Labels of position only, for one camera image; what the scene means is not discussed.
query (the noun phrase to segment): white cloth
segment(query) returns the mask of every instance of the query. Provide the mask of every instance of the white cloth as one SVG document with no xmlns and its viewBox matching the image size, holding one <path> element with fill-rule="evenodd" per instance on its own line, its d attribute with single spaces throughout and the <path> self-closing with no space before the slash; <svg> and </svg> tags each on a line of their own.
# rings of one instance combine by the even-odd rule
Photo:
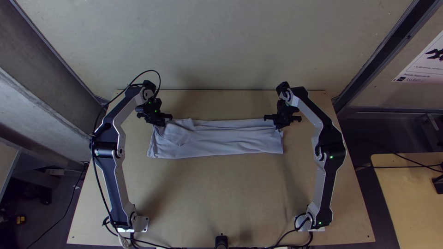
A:
<svg viewBox="0 0 443 249">
<path fill-rule="evenodd" d="M 283 131 L 272 120 L 173 119 L 153 126 L 148 157 L 190 158 L 245 153 L 283 154 Z"/>
</svg>

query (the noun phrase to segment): beige wall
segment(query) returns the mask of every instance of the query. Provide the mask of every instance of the beige wall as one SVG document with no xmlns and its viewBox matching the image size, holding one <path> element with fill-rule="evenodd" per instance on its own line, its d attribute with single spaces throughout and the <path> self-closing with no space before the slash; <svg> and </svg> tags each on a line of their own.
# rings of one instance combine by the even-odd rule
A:
<svg viewBox="0 0 443 249">
<path fill-rule="evenodd" d="M 17 2 L 86 85 L 109 98 L 145 69 L 157 69 L 165 89 L 289 81 L 336 96 L 412 1 Z"/>
<path fill-rule="evenodd" d="M 391 82 L 443 30 L 443 6 L 350 104 L 351 107 L 443 109 L 443 82 Z"/>
</svg>

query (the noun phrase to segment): wooden table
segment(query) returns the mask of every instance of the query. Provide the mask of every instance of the wooden table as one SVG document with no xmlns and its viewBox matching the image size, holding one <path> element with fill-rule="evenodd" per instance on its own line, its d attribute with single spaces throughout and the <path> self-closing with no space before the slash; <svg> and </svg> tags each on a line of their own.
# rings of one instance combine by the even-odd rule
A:
<svg viewBox="0 0 443 249">
<path fill-rule="evenodd" d="M 276 113 L 275 91 L 162 90 L 162 112 L 176 119 L 229 120 L 262 118 Z M 310 92 L 338 126 L 330 98 Z M 180 160 L 146 156 L 152 126 L 135 112 L 122 125 L 126 133 L 123 163 L 129 199 L 149 216 L 147 233 L 136 238 L 174 247 L 214 247 L 221 233 L 230 246 L 271 246 L 293 229 L 294 215 L 306 211 L 314 191 L 312 124 L 284 128 L 284 154 L 243 154 Z M 332 201 L 334 221 L 314 234 L 312 244 L 373 242 L 371 224 L 349 158 L 338 171 Z M 106 211 L 92 167 L 88 169 L 68 243 L 119 245 L 101 227 Z M 307 232 L 293 233 L 283 243 L 302 244 Z"/>
<path fill-rule="evenodd" d="M 400 154 L 425 165 L 439 164 L 443 153 Z M 416 166 L 394 154 L 375 154 L 377 167 Z M 375 169 L 395 233 L 402 249 L 442 247 L 443 195 L 431 179 L 440 176 L 426 168 Z"/>
</svg>

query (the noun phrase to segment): metal frame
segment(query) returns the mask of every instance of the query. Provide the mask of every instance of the metal frame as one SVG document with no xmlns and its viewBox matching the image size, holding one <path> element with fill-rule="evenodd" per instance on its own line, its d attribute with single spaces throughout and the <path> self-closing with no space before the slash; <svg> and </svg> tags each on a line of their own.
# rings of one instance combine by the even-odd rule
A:
<svg viewBox="0 0 443 249">
<path fill-rule="evenodd" d="M 352 100 L 400 52 L 441 4 L 443 4 L 443 0 L 415 0 L 412 2 L 369 60 L 334 101 L 334 109 L 338 116 L 345 114 L 345 109 Z"/>
</svg>

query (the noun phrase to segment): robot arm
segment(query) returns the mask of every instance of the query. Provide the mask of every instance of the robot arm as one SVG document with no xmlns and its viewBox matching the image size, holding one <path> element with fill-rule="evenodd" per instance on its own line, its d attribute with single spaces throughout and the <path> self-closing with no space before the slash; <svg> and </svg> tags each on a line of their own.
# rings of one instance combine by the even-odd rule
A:
<svg viewBox="0 0 443 249">
<path fill-rule="evenodd" d="M 102 171 L 111 204 L 111 220 L 120 232 L 146 232 L 148 217 L 138 216 L 135 206 L 129 202 L 123 175 L 126 135 L 121 124 L 135 109 L 137 117 L 146 122 L 164 126 L 172 115 L 160 112 L 161 100 L 155 96 L 156 86 L 150 81 L 130 86 L 125 97 L 104 118 L 91 139 L 93 160 Z"/>
<path fill-rule="evenodd" d="M 346 157 L 343 136 L 334 126 L 332 120 L 309 99 L 308 92 L 304 87 L 290 88 L 287 82 L 283 82 L 277 86 L 276 90 L 280 98 L 277 103 L 278 112 L 271 119 L 274 120 L 277 128 L 288 126 L 293 120 L 299 120 L 292 116 L 298 110 L 315 127 L 315 133 L 311 139 L 314 158 L 318 164 L 314 199 L 308 205 L 306 214 L 295 218 L 297 226 L 305 218 L 310 220 L 300 231 L 319 231 L 320 228 L 324 230 L 324 227 L 332 222 L 330 205 L 335 177 Z"/>
</svg>

